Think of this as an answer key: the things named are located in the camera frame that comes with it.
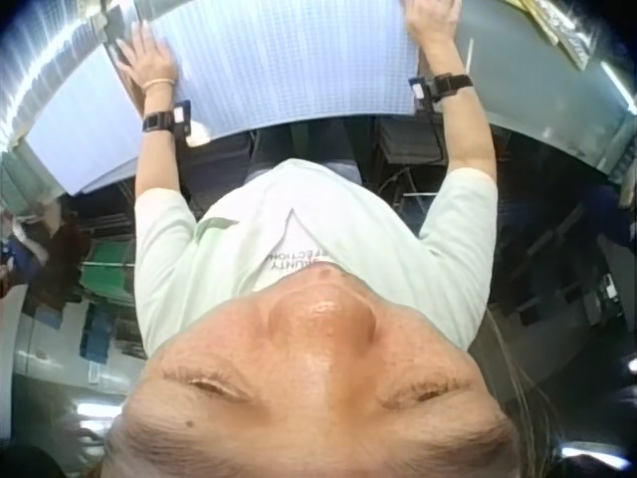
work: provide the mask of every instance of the green object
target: green object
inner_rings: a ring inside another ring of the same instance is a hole
[[[133,251],[132,241],[97,242],[82,268],[80,283],[112,304],[134,307],[134,297],[126,290]]]

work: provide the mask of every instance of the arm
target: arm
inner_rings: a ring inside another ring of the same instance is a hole
[[[117,44],[128,61],[128,65],[117,62],[117,66],[144,91],[144,116],[171,111],[177,71],[168,48],[155,41],[145,22],[141,28],[133,28],[132,47],[121,40]],[[139,198],[155,188],[179,192],[175,144],[170,131],[153,131],[143,136],[135,196]]]
[[[465,74],[454,44],[461,0],[405,0],[407,26],[434,75]],[[497,237],[498,188],[491,129],[473,88],[442,101],[449,172],[420,239],[427,258],[424,304],[448,339],[466,349],[487,307]]]
[[[132,47],[118,42],[128,65],[117,66],[145,92],[144,115],[172,110],[176,68],[147,24],[132,31]],[[196,221],[179,192],[175,144],[169,131],[145,133],[135,179],[135,305],[144,343],[164,322],[162,303],[192,243]]]
[[[406,0],[407,27],[435,76],[465,75],[454,43],[462,0]],[[442,100],[449,171],[472,167],[496,179],[496,153],[485,110],[473,88]]]

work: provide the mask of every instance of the light green t-shirt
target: light green t-shirt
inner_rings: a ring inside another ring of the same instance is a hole
[[[471,168],[447,175],[418,236],[372,192],[300,159],[230,192],[198,224],[178,192],[151,189],[135,204],[144,347],[152,355],[221,303],[321,260],[466,349],[489,297],[497,209],[494,180]]]

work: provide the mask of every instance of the fluorescent light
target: fluorescent light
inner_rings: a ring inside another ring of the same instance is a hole
[[[571,458],[574,456],[590,456],[602,463],[607,464],[615,470],[625,470],[630,466],[630,462],[620,456],[611,455],[609,453],[600,453],[596,451],[580,450],[579,448],[571,448],[565,446],[561,449],[561,456]]]
[[[633,100],[633,97],[628,92],[628,89],[624,86],[623,83],[621,83],[621,80],[619,80],[619,77],[617,77],[615,72],[613,72],[612,68],[610,68],[610,66],[606,62],[601,62],[601,68],[604,70],[606,75],[608,75],[608,78],[610,78],[610,80],[613,82],[613,84],[615,85],[615,88],[619,90],[619,93],[621,94],[622,97],[624,97],[624,100],[626,100],[626,103],[628,103],[628,111],[632,115],[637,117],[637,105],[635,105],[635,100]]]
[[[47,48],[40,53],[40,56],[29,65],[27,73],[18,86],[18,89],[13,96],[9,97],[7,115],[0,121],[0,133],[2,133],[3,136],[0,137],[0,151],[8,150],[13,120],[18,115],[18,109],[31,90],[33,83],[38,79],[44,67],[51,63],[60,50],[73,39],[73,35],[76,33],[76,30],[82,26],[82,23],[82,20],[76,20],[63,28],[62,31],[47,44]]]
[[[121,407],[115,405],[101,405],[99,403],[80,403],[78,415],[94,418],[115,418],[121,414]]]
[[[469,40],[469,52],[467,53],[467,75],[471,73],[471,64],[474,60],[474,39]]]
[[[568,30],[574,30],[575,29],[575,27],[576,27],[575,22],[573,22],[570,18],[568,18],[566,15],[564,15],[562,13],[562,11],[559,10],[552,3],[549,3],[549,5],[553,9],[553,12],[555,13],[555,15],[557,15],[557,17],[559,17],[559,20],[561,20],[561,23],[564,25],[564,27],[566,27]]]
[[[106,420],[81,420],[80,428],[90,430],[93,433],[104,433],[110,428],[111,421]]]

